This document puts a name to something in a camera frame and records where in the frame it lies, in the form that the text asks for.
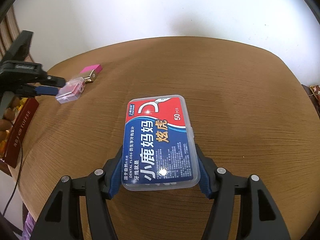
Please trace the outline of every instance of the pink box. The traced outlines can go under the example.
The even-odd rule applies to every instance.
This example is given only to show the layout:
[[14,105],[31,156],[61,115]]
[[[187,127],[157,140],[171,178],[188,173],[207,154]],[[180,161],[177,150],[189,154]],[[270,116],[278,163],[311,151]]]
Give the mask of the pink box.
[[95,70],[96,73],[99,73],[99,72],[102,70],[102,67],[101,67],[100,64],[98,64],[98,65],[92,65],[92,66],[87,66],[87,67],[85,67],[83,70],[81,70],[80,73],[87,72],[87,71],[90,71],[90,70]]

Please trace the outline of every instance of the blue label section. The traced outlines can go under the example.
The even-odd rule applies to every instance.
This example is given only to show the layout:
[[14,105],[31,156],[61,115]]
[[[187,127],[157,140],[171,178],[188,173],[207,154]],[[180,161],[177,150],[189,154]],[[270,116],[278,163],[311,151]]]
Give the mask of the blue label section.
[[128,116],[134,116],[134,104],[130,104]]
[[122,182],[126,184],[193,179],[186,128],[173,127],[166,120],[130,120],[125,126],[122,156]]

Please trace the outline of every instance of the transparent plastic box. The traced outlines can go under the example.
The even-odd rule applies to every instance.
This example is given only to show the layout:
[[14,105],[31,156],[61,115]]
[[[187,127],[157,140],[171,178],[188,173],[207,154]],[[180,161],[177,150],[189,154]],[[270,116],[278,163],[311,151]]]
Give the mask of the transparent plastic box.
[[200,171],[180,95],[133,99],[124,129],[122,184],[128,190],[193,187]]
[[56,95],[56,99],[60,104],[77,100],[81,96],[84,87],[85,82],[83,77],[72,79],[59,90],[59,93]]

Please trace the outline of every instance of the white wall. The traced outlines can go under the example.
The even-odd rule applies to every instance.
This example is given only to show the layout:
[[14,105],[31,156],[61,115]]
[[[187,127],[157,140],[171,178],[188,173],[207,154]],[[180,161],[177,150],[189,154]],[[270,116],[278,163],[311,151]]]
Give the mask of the white wall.
[[279,56],[306,85],[320,83],[320,26],[303,0],[17,0],[31,54],[49,69],[122,41],[205,36],[251,44]]
[[[0,171],[0,212],[3,213],[4,207],[7,204],[13,189],[15,181],[12,177]],[[16,192],[8,206],[7,212],[4,216],[17,228],[23,229],[22,223],[22,200],[19,193],[19,190],[16,189]]]

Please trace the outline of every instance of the striped curtain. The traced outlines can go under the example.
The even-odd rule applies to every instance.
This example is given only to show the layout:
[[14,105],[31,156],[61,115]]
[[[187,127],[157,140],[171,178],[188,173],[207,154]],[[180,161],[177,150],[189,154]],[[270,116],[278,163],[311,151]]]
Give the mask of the striped curtain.
[[[20,30],[14,15],[13,6],[7,12],[5,18],[0,23],[0,60],[5,52],[10,48],[12,41],[19,36]],[[28,55],[25,61],[33,62],[32,57]]]

